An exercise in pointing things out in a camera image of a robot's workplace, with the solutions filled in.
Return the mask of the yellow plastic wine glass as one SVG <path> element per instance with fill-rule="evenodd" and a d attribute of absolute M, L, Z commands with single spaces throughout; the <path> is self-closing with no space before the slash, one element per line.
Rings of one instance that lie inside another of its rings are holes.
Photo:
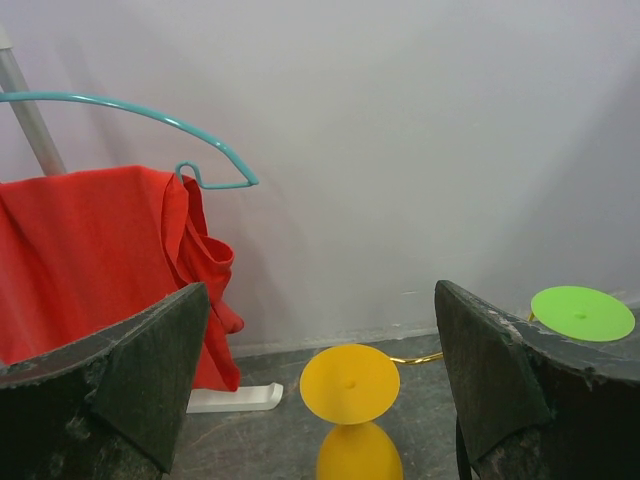
<path fill-rule="evenodd" d="M 328 348 L 304 367 L 299 388 L 306 407 L 332 425 L 317 455 L 317 479 L 404 477 L 394 442 L 376 424 L 400 391 L 388 355 L 362 344 Z"/>

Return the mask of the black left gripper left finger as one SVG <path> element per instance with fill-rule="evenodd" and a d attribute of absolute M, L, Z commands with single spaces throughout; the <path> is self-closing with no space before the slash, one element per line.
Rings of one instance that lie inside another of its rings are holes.
<path fill-rule="evenodd" d="M 190 284 L 1 370 L 4 479 L 160 479 L 171 471 L 210 302 Z"/>

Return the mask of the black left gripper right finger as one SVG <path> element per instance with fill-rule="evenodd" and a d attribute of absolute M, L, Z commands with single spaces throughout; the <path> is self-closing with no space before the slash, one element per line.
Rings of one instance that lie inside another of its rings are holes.
<path fill-rule="evenodd" d="M 460 478 L 638 478 L 637 331 L 570 340 L 448 280 L 434 303 Z"/>

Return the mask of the green plastic wine glass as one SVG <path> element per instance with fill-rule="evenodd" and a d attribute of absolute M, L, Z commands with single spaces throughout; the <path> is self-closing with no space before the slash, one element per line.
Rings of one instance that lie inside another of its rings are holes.
<path fill-rule="evenodd" d="M 635 328 L 632 311 L 604 292 L 581 286 L 544 289 L 530 302 L 529 321 L 574 340 L 612 342 L 625 338 Z"/>

